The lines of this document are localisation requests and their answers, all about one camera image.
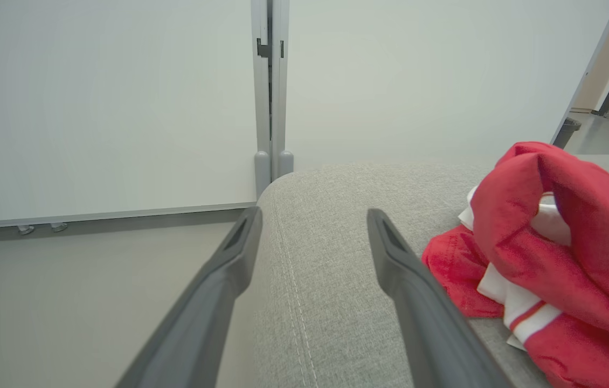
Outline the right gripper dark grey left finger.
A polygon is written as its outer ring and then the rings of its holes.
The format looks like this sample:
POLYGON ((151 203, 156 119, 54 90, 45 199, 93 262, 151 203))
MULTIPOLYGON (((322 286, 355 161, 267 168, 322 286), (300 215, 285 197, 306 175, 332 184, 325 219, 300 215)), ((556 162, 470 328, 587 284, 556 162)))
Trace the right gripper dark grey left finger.
POLYGON ((115 388, 215 388, 236 300, 251 284, 262 211, 245 209, 115 388))

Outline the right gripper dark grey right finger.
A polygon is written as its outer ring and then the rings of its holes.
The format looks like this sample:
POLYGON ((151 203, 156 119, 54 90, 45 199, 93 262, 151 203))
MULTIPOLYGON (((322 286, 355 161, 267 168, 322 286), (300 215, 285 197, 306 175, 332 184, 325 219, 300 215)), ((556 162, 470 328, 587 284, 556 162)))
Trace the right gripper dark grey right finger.
POLYGON ((396 308, 414 388, 514 388, 389 216, 369 209, 366 223, 378 284, 396 308))

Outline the red and white garment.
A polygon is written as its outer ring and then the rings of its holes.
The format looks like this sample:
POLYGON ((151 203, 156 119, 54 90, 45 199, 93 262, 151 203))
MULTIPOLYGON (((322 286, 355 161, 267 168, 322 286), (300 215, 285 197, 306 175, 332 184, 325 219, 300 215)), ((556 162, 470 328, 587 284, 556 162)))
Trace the red and white garment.
POLYGON ((468 317, 499 318, 555 388, 609 388, 609 173, 512 145, 422 262, 468 317))

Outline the grey fabric sofa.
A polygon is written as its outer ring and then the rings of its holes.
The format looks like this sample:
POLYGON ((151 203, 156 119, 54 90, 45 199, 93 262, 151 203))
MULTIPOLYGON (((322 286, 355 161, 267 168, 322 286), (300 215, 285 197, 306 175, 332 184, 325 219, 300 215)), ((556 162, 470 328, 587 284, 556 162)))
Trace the grey fabric sofa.
MULTIPOLYGON (((422 262, 432 238, 459 226, 469 192, 495 166, 335 165, 271 184, 259 201, 255 382, 414 386, 396 308, 378 284, 367 211, 386 213, 422 262)), ((464 317, 514 386, 555 388, 501 319, 464 317)))

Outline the grey partition support foot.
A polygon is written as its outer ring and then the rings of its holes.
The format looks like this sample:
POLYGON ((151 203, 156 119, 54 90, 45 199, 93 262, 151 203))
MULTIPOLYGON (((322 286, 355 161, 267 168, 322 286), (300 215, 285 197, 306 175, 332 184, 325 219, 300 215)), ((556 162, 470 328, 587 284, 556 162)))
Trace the grey partition support foot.
POLYGON ((292 174, 294 172, 294 154, 289 150, 283 150, 278 154, 278 174, 280 178, 283 175, 292 174))
POLYGON ((260 199, 262 193, 272 182, 272 158, 265 151, 258 151, 254 155, 254 172, 256 199, 260 199))

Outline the dark partition base foot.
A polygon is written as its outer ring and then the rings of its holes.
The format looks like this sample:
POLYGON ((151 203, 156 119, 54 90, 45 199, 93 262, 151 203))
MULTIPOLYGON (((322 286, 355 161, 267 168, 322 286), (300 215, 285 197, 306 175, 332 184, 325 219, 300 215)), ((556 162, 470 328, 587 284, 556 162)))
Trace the dark partition base foot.
POLYGON ((560 130, 557 132, 557 135, 554 138, 552 145, 561 149, 565 148, 568 142, 570 141, 572 135, 576 131, 580 130, 581 126, 582 123, 580 121, 567 117, 563 121, 560 130))

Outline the grey partition frame post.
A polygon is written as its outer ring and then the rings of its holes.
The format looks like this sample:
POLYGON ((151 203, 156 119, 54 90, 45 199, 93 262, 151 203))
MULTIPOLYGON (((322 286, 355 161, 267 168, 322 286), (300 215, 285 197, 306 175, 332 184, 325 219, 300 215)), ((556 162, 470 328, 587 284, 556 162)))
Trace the grey partition frame post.
POLYGON ((272 0, 272 153, 285 151, 290 0, 272 0))
POLYGON ((254 91, 256 108, 256 160, 265 160, 271 150, 271 103, 269 100, 268 61, 271 54, 268 36, 267 0, 250 0, 251 49, 253 52, 254 91))

